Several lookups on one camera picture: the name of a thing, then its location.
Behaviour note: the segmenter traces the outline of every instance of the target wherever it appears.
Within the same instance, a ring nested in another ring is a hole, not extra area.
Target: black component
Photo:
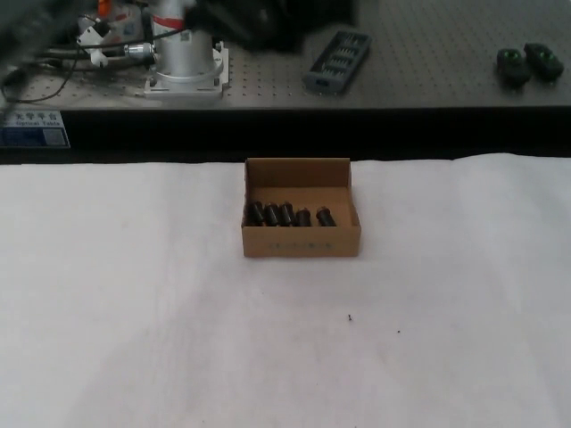
[[[266,214],[267,226],[281,226],[282,220],[281,216],[279,215],[279,207],[275,203],[267,204],[264,212]]]
[[[331,24],[355,22],[354,0],[197,0],[188,29],[202,29],[250,51],[302,51],[302,40]]]
[[[303,77],[305,87],[321,94],[338,94],[347,87],[367,56],[371,37],[339,31]]]
[[[501,49],[497,56],[498,72],[506,85],[522,87],[532,78],[532,73],[517,49]]]
[[[311,227],[311,213],[307,208],[298,210],[295,214],[295,223],[299,227]]]
[[[107,21],[98,21],[96,24],[94,24],[92,29],[97,31],[97,34],[99,34],[99,36],[105,37],[107,35],[107,33],[109,33],[109,31],[111,31],[111,26],[109,25],[109,23]]]
[[[11,71],[4,79],[4,86],[22,85],[26,82],[28,75],[23,69]]]
[[[323,227],[335,227],[335,226],[337,226],[337,224],[335,223],[335,220],[333,220],[333,216],[331,215],[331,211],[329,210],[329,208],[321,207],[318,210],[318,214],[316,217],[318,218],[319,223]]]
[[[294,206],[291,203],[284,202],[284,204],[279,207],[279,211],[282,216],[282,226],[295,226]]]
[[[254,226],[262,226],[264,223],[264,206],[260,201],[252,202],[248,206],[248,220],[249,224]]]
[[[524,51],[527,62],[543,80],[551,82],[563,74],[563,63],[546,45],[526,43]]]

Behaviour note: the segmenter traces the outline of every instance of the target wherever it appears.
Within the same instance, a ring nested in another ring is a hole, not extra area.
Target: white cloth
[[[353,186],[357,259],[252,260],[242,165],[0,168],[0,426],[571,426],[571,160]]]

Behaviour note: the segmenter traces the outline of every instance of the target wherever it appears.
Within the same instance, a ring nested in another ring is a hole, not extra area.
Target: black cable
[[[116,64],[109,62],[109,65],[107,67],[105,67],[104,69],[100,69],[97,67],[88,67],[88,68],[83,68],[83,69],[76,67],[75,69],[69,69],[67,67],[63,67],[63,63],[61,60],[53,60],[53,61],[48,60],[46,62],[39,62],[36,64],[31,64],[32,67],[38,67],[40,69],[45,69],[46,67],[48,67],[49,70],[53,70],[53,71],[70,71],[70,70],[73,70],[74,73],[98,72],[98,73],[102,73],[102,74],[104,74],[105,72],[128,70],[128,69],[132,69],[135,67],[141,67],[141,66],[145,66],[145,65],[149,65],[149,62],[147,62],[147,61],[138,61],[138,62],[129,61],[127,63],[116,63]]]
[[[162,33],[158,36],[153,37],[153,41],[160,40],[162,38],[171,37],[178,33],[182,33],[183,29],[173,29],[172,31],[168,31],[166,33]],[[139,45],[141,43],[147,43],[148,40],[141,39],[141,40],[134,40],[132,42],[122,42],[122,43],[110,43],[108,45],[83,45],[81,46],[82,49],[111,49],[113,47],[123,47],[125,45]],[[67,45],[54,45],[52,46],[54,49],[62,49],[62,50],[71,50],[75,49],[75,47],[67,46]]]
[[[79,50],[81,49],[81,46],[78,45],[77,46],[77,52],[76,52],[76,59],[73,62],[73,65],[71,66],[71,68],[68,70],[68,74],[65,76],[65,79],[63,80],[62,85],[60,86],[60,88],[55,91],[53,94],[48,95],[48,96],[43,96],[41,98],[36,98],[36,99],[31,99],[31,100],[21,100],[18,98],[11,98],[9,95],[6,94],[5,91],[5,85],[2,84],[2,95],[4,96],[4,98],[6,99],[6,101],[8,103],[25,103],[25,104],[29,104],[29,103],[41,103],[43,101],[47,101],[47,100],[51,100],[52,98],[55,98],[57,95],[59,95],[62,90],[65,88],[65,86],[68,84],[68,82],[70,81],[71,77],[73,76],[73,73],[76,69],[76,66],[78,65],[78,61],[79,61]]]

